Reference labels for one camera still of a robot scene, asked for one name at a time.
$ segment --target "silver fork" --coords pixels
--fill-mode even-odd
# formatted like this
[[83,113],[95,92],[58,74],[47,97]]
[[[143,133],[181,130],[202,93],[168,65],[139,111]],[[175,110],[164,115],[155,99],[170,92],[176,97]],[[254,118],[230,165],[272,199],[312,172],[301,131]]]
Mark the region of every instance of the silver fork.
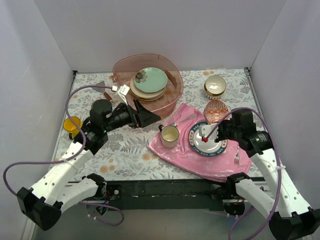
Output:
[[236,152],[236,155],[234,156],[234,164],[239,165],[240,163],[240,156],[239,156],[239,143],[238,143],[238,150]]

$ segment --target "decorative plate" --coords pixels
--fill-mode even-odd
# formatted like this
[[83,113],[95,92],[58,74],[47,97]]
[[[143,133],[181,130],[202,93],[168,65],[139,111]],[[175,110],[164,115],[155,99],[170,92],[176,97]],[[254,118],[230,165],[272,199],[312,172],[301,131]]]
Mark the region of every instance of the decorative plate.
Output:
[[203,114],[205,120],[213,124],[219,122],[228,112],[228,107],[222,101],[213,99],[205,106]]
[[132,94],[135,95],[137,98],[154,100],[155,98],[159,98],[159,96],[162,96],[166,91],[166,88],[164,88],[164,89],[161,89],[160,91],[156,91],[152,93],[143,92],[136,87],[134,81],[135,81],[135,78],[133,77],[130,81],[130,90]]
[[156,67],[140,70],[134,77],[134,85],[145,93],[155,93],[163,89],[168,82],[164,71]]
[[160,95],[158,95],[158,96],[156,96],[154,98],[143,98],[143,97],[139,97],[139,96],[135,95],[133,92],[131,92],[131,93],[132,93],[133,96],[135,96],[137,99],[139,99],[141,101],[151,102],[151,101],[154,101],[154,100],[157,100],[157,99],[161,98],[165,94],[165,90],[166,89],[164,89],[164,91]]
[[216,157],[226,150],[228,141],[215,142],[214,139],[210,138],[208,142],[202,141],[202,137],[199,135],[199,127],[204,125],[208,125],[208,122],[198,122],[190,129],[188,134],[190,146],[197,154],[205,157]]

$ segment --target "blue plate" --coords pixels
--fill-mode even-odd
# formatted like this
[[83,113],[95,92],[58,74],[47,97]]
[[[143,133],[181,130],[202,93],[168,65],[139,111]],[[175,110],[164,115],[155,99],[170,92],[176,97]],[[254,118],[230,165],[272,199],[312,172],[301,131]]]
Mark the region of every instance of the blue plate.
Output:
[[199,135],[200,126],[208,125],[207,121],[201,121],[193,125],[188,134],[188,139],[191,148],[197,153],[205,157],[216,157],[222,154],[228,145],[228,140],[215,142],[214,139],[209,139],[208,142],[202,141]]
[[155,93],[164,89],[168,77],[164,71],[155,67],[140,70],[134,77],[134,85],[145,93]]

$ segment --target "green plate with flower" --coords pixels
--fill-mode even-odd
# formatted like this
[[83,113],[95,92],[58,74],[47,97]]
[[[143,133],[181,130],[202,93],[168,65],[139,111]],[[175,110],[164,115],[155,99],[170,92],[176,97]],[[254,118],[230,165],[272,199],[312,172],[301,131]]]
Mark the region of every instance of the green plate with flower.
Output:
[[168,77],[164,71],[156,67],[140,70],[134,77],[134,85],[145,93],[155,93],[165,88]]

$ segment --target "yellow cup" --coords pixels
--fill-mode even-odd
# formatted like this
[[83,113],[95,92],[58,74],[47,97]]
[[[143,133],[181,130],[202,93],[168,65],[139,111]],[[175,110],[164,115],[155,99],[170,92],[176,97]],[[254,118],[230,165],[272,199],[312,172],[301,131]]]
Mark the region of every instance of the yellow cup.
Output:
[[[80,118],[78,118],[77,116],[72,116],[71,118],[80,128],[82,127],[82,122],[81,122]],[[77,129],[77,127],[72,123],[72,121],[69,118],[67,118],[64,121],[63,128],[64,128],[64,130],[66,130],[68,133],[71,134],[72,138],[74,138],[79,133],[79,130]]]

